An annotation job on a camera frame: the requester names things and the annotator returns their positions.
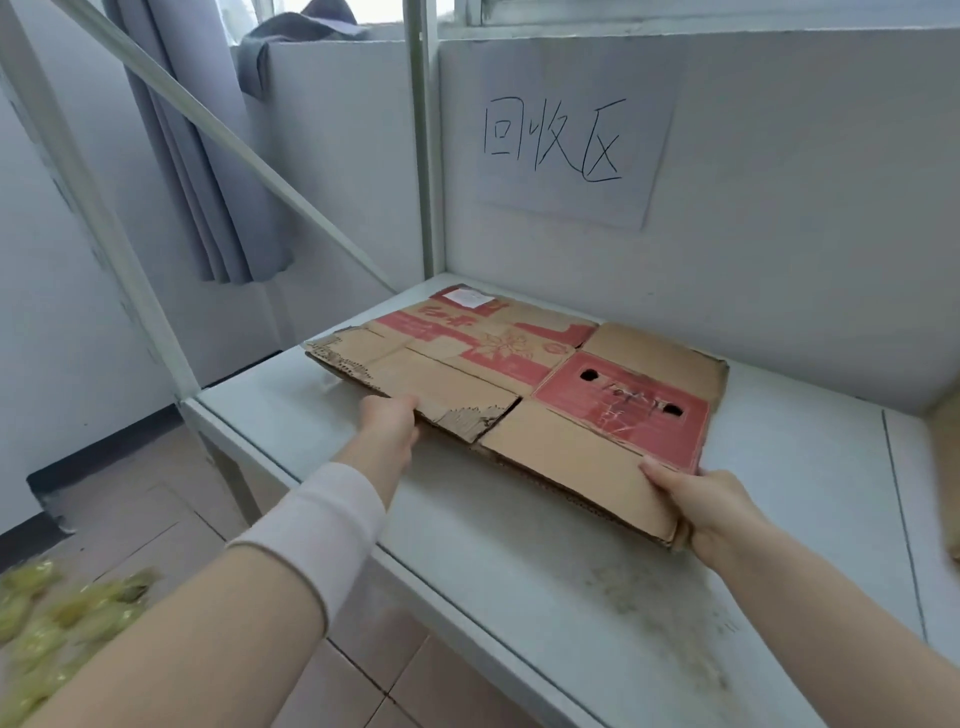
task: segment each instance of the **white sleeve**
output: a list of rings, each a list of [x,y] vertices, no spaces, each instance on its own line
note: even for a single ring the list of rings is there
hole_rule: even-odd
[[[229,546],[257,546],[299,573],[323,604],[329,628],[386,517],[383,501],[362,473],[327,463]]]

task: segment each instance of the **baseboard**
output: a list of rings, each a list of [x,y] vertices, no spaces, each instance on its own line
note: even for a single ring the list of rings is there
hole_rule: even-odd
[[[176,406],[170,404],[93,445],[27,475],[27,484],[34,495],[49,495],[60,488],[79,483],[88,475],[134,454],[160,435],[182,424],[183,417]]]
[[[0,572],[49,550],[67,535],[46,511],[0,533]]]

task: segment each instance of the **wall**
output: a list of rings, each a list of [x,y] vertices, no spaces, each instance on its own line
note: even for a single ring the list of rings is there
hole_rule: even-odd
[[[13,4],[200,383],[275,351],[275,322],[262,286],[202,282],[194,272],[123,64],[53,3]]]
[[[27,474],[150,414],[171,395],[2,95],[0,139],[3,532],[39,511]]]
[[[287,181],[407,288],[423,280],[410,71],[403,41],[270,49],[269,97],[248,106]],[[287,214],[297,263],[275,293],[298,341],[390,293],[325,233]]]
[[[958,41],[692,37],[638,233],[479,203],[476,41],[446,41],[447,265],[918,411],[960,369]]]

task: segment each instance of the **window frame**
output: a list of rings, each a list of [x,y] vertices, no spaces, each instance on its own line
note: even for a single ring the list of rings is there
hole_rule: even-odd
[[[461,0],[469,27],[693,21],[740,30],[955,27],[956,0]]]

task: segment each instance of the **handwritten sign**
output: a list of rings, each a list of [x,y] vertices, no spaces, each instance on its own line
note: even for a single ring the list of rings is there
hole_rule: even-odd
[[[639,230],[683,71],[683,40],[562,40],[476,44],[479,197]]]

